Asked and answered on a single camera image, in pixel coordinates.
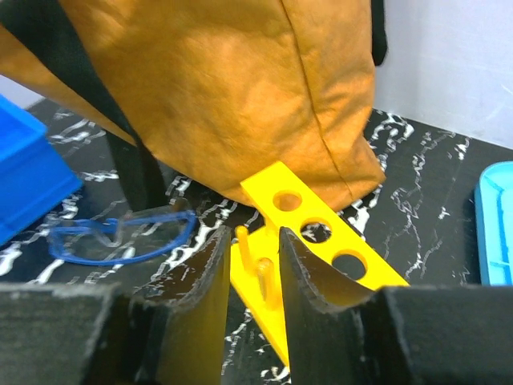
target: blue plastic tray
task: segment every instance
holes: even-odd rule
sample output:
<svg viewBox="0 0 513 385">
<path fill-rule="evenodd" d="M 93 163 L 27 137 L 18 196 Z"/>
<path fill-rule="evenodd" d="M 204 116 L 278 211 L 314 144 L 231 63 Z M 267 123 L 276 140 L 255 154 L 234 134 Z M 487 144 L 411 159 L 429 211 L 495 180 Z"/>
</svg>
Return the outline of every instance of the blue plastic tray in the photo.
<svg viewBox="0 0 513 385">
<path fill-rule="evenodd" d="M 493 164 L 475 190 L 479 266 L 484 285 L 513 283 L 513 162 Z"/>
<path fill-rule="evenodd" d="M 45 133 L 0 95 L 0 246 L 82 186 Z"/>
</svg>

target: safety goggles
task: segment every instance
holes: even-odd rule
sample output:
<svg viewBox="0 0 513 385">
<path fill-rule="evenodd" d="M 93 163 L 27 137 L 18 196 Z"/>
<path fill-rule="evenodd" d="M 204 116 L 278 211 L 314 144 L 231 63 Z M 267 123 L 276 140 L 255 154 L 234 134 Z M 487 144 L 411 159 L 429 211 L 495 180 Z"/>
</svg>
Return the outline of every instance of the safety goggles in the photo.
<svg viewBox="0 0 513 385">
<path fill-rule="evenodd" d="M 50 254 L 66 262 L 113 266 L 147 261 L 184 245 L 196 225 L 185 199 L 174 205 L 128 213 L 120 219 L 49 217 Z"/>
</svg>

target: black marble surface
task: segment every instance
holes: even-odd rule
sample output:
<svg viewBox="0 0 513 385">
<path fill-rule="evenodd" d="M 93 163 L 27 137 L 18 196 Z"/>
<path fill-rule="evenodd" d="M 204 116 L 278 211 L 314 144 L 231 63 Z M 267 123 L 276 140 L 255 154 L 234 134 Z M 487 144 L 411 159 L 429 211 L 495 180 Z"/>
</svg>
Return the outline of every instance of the black marble surface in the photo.
<svg viewBox="0 0 513 385">
<path fill-rule="evenodd" d="M 30 112 L 48 126 L 50 142 L 85 183 L 49 215 L 123 215 L 127 204 L 104 131 L 48 100 Z M 366 138 L 388 179 L 341 215 L 410 284 L 479 282 L 473 190 L 485 167 L 513 159 L 513 151 L 381 111 L 370 117 Z M 119 146 L 135 151 L 121 140 Z M 122 282 L 132 292 L 189 258 L 219 225 L 246 224 L 253 230 L 263 224 L 255 209 L 224 199 L 169 168 L 163 170 L 169 196 L 186 197 L 200 217 L 186 246 L 138 265 L 63 264 L 49 255 L 41 220 L 0 249 L 0 282 Z M 321 231 L 307 229 L 306 235 L 319 236 Z M 229 301 L 222 372 L 226 384 L 290 383 L 288 370 L 235 292 Z"/>
</svg>

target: yellow pipette rack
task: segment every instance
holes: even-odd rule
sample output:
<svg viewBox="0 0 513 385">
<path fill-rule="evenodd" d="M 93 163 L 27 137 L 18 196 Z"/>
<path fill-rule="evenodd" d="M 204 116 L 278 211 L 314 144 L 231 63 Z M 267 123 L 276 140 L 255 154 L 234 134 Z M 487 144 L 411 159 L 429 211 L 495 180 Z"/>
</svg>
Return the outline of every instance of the yellow pipette rack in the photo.
<svg viewBox="0 0 513 385">
<path fill-rule="evenodd" d="M 265 226 L 250 235 L 244 226 L 236 228 L 238 242 L 232 245 L 230 279 L 284 365 L 289 365 L 289 353 L 278 265 L 280 227 L 290 228 L 329 264 L 339 255 L 357 257 L 366 268 L 357 282 L 371 290 L 408 285 L 283 163 L 249 177 L 241 186 L 264 217 Z M 301 229 L 312 223 L 328 226 L 331 236 L 327 241 L 311 243 L 301 236 Z"/>
</svg>

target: black strap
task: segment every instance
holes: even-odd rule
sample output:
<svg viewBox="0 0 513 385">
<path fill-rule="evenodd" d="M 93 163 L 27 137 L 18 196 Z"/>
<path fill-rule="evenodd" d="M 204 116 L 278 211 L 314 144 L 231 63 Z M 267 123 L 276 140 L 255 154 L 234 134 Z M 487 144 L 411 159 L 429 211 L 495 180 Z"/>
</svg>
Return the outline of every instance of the black strap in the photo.
<svg viewBox="0 0 513 385">
<path fill-rule="evenodd" d="M 385 30 L 385 0 L 371 0 L 372 58 L 376 67 L 381 66 L 388 51 Z"/>
<path fill-rule="evenodd" d="M 134 139 L 139 162 L 128 163 L 126 157 L 110 146 L 131 208 L 139 211 L 167 205 L 166 188 L 157 160 L 96 74 L 59 1 L 0 0 L 0 23 L 50 72 Z"/>
</svg>

